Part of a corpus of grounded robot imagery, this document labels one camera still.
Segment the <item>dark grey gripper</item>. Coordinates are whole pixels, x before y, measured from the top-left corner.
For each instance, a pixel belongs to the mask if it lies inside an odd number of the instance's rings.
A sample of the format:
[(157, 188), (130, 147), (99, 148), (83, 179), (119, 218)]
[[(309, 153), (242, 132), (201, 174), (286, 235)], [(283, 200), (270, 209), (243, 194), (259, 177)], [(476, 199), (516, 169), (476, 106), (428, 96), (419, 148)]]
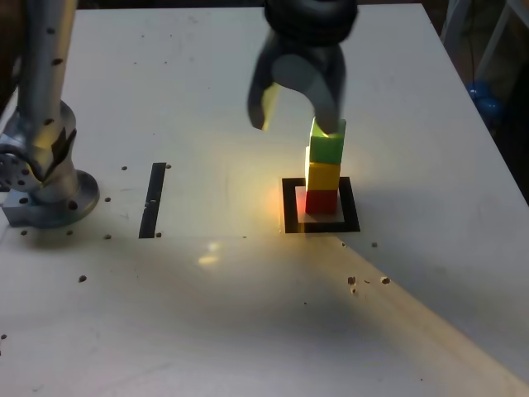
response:
[(247, 97), (250, 123), (261, 131), (269, 125), (279, 89), (276, 83), (308, 99), (324, 133), (338, 132), (346, 83), (346, 63), (338, 45), (314, 47), (282, 36), (265, 40)]

